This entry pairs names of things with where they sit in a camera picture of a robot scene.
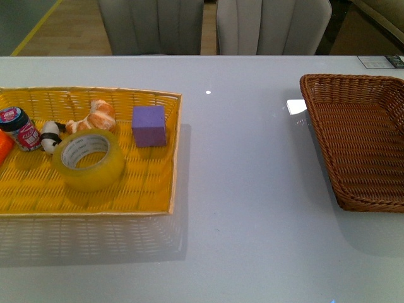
glossy tabletop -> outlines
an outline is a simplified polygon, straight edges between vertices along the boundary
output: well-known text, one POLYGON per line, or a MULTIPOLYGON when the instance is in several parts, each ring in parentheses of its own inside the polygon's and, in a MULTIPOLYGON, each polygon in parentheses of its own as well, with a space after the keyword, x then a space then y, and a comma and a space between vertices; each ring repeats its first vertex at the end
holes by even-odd
POLYGON ((0 86, 183 94, 174 214, 0 220, 0 302, 404 302, 404 215, 341 210, 307 73, 357 57, 0 57, 0 86))

woven basket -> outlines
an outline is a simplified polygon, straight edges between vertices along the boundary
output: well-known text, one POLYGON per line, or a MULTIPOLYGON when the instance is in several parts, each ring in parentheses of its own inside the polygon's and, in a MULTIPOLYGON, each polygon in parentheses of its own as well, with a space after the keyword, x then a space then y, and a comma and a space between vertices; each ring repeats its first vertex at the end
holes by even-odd
POLYGON ((0 108, 21 107, 40 130, 49 120, 81 120, 89 113, 91 100, 105 100, 115 108, 114 134, 126 160, 124 173, 113 186, 80 193, 64 184, 51 166, 51 156, 41 150, 19 151, 15 146, 0 167, 0 216, 171 214, 181 98, 177 93, 123 88, 0 88, 0 108), (136 147, 131 119, 137 105, 164 106, 167 146, 136 147))
POLYGON ((300 89, 340 207, 404 212, 404 81, 306 74, 300 89))

jar label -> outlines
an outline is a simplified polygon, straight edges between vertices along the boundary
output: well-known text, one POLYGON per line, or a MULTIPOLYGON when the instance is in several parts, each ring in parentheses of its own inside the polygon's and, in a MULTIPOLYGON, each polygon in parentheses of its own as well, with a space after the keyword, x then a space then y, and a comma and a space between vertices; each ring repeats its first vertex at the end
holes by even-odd
POLYGON ((20 128, 17 138, 21 146, 26 147, 29 150, 39 146, 40 144, 40 134, 31 121, 20 128))

gray chair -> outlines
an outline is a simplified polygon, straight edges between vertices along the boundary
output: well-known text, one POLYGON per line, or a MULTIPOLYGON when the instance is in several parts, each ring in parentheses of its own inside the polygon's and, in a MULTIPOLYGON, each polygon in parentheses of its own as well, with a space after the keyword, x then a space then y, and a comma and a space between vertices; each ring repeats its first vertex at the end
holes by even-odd
POLYGON ((218 54, 314 55, 331 12, 328 0, 218 0, 218 54))
POLYGON ((203 0, 98 0, 113 55, 199 55, 203 0))

roll of tape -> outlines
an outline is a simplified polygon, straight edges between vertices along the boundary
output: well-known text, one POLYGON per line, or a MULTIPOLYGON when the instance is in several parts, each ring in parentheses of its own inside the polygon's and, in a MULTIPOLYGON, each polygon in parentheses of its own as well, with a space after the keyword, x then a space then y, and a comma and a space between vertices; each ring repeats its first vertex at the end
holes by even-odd
POLYGON ((124 169, 125 160, 118 140, 111 132, 87 129, 64 139, 55 149, 52 164, 69 187, 92 192, 114 183, 124 169), (77 168, 81 159, 96 152, 105 153, 99 162, 77 168))

